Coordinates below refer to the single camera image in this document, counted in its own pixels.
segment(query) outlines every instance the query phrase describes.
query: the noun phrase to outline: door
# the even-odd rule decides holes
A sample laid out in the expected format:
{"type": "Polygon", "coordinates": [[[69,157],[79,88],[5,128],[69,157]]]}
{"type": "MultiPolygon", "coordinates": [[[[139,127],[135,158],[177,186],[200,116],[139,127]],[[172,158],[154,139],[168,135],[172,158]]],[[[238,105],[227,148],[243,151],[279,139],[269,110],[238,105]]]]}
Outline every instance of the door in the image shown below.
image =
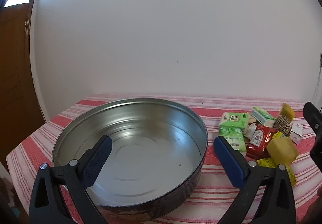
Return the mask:
{"type": "Polygon", "coordinates": [[[29,31],[34,0],[0,9],[0,161],[45,123],[33,87],[29,31]]]}

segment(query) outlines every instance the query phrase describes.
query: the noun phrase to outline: table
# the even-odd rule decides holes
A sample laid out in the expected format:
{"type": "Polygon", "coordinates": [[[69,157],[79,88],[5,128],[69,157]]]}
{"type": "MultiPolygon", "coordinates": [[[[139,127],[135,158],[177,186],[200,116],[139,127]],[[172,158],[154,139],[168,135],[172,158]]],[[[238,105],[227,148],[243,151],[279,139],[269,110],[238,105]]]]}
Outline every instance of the table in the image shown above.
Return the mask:
{"type": "MultiPolygon", "coordinates": [[[[204,121],[209,138],[207,155],[202,166],[200,181],[194,192],[173,212],[147,223],[188,224],[218,222],[239,191],[231,185],[220,162],[213,153],[213,142],[218,132],[218,123],[224,111],[246,112],[250,111],[253,106],[264,108],[273,116],[277,115],[282,102],[287,102],[294,109],[294,120],[297,123],[303,124],[303,137],[300,145],[297,146],[299,156],[291,164],[291,169],[297,181],[293,191],[298,220],[302,219],[308,206],[317,198],[316,191],[322,185],[322,174],[309,155],[309,151],[314,144],[315,134],[303,118],[303,103],[255,98],[96,94],[79,101],[74,106],[51,119],[27,137],[7,156],[6,159],[14,187],[27,212],[29,211],[30,196],[37,170],[44,162],[52,166],[52,150],[55,140],[62,130],[73,119],[96,106],[130,97],[158,97],[190,107],[204,121]]],[[[260,187],[244,223],[252,220],[263,191],[264,187],[260,187]]],[[[72,217],[77,222],[82,223],[68,192],[63,189],[63,193],[72,217]]],[[[118,220],[110,221],[110,224],[120,223],[121,221],[118,220]]]]}

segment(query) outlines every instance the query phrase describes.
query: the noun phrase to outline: red snack package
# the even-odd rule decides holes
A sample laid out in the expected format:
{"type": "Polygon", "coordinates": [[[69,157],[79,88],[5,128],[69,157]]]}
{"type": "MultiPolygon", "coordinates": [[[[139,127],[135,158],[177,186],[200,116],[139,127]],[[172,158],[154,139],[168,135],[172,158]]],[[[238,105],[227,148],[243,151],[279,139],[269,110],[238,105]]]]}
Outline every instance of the red snack package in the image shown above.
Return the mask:
{"type": "Polygon", "coordinates": [[[256,130],[246,147],[247,156],[259,160],[269,157],[266,150],[267,144],[272,140],[277,130],[262,125],[257,125],[256,130]]]}

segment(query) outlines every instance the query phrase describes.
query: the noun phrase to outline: brown rope ball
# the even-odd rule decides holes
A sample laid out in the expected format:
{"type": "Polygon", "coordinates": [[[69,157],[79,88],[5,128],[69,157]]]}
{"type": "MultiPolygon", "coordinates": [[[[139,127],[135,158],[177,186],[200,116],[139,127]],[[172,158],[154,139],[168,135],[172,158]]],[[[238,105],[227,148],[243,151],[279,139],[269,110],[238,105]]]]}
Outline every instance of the brown rope ball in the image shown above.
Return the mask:
{"type": "Polygon", "coordinates": [[[291,121],[289,121],[288,117],[279,115],[273,124],[273,128],[287,136],[291,129],[290,123],[291,121]]]}

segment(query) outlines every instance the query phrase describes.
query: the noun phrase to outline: silver screw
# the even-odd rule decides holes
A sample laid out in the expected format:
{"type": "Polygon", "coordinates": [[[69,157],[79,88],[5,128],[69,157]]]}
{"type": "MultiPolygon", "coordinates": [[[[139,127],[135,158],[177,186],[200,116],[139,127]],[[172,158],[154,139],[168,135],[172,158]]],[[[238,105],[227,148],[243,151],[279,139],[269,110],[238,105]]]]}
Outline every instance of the silver screw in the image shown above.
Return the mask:
{"type": "Polygon", "coordinates": [[[283,164],[279,164],[279,169],[284,171],[286,169],[286,167],[283,164]]]}
{"type": "Polygon", "coordinates": [[[71,161],[69,162],[69,165],[71,165],[71,166],[76,166],[76,165],[77,165],[77,163],[78,163],[78,160],[71,160],[71,161]]]}
{"type": "Polygon", "coordinates": [[[252,168],[257,166],[256,161],[248,161],[248,165],[250,165],[252,168]]]}
{"type": "Polygon", "coordinates": [[[40,165],[40,169],[45,169],[47,167],[47,163],[43,163],[40,165]]]}

